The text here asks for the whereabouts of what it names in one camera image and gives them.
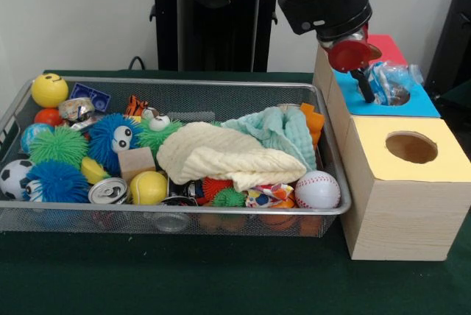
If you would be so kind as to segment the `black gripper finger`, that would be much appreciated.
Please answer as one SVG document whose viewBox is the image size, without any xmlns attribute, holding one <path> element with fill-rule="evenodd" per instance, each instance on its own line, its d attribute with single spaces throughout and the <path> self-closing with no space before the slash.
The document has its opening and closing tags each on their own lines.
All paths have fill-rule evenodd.
<svg viewBox="0 0 471 315">
<path fill-rule="evenodd" d="M 351 71 L 351 75 L 354 79 L 358 81 L 358 87 L 365 99 L 366 103 L 373 103 L 375 100 L 375 95 L 369 84 L 369 80 L 366 76 L 366 70 L 364 68 L 359 68 Z"/>
</svg>

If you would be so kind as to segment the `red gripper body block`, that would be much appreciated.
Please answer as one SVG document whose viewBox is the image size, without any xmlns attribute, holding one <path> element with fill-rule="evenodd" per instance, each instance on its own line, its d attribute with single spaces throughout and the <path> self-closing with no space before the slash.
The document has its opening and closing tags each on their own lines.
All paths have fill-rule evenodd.
<svg viewBox="0 0 471 315">
<path fill-rule="evenodd" d="M 368 43 L 368 24 L 356 32 L 346 35 L 327 50 L 330 66 L 339 72 L 363 68 L 372 59 L 372 49 Z"/>
</svg>

